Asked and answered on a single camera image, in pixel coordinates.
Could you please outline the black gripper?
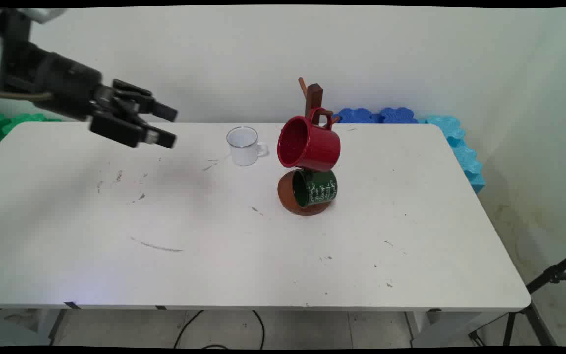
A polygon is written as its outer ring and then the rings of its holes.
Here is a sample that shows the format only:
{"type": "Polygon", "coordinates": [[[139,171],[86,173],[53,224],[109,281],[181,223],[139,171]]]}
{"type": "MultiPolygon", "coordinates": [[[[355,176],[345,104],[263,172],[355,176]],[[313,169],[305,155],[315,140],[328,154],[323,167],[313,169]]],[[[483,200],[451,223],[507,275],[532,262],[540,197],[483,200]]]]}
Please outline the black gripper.
{"type": "MultiPolygon", "coordinates": [[[[46,23],[62,11],[0,11],[0,98],[29,101],[43,110],[85,120],[89,130],[136,148],[140,143],[173,148],[177,135],[153,127],[136,114],[115,114],[112,89],[102,74],[82,63],[43,50],[30,41],[33,23],[46,23]]],[[[157,101],[150,90],[113,79],[114,97],[133,104],[137,114],[174,122],[178,110],[157,101]]]]}

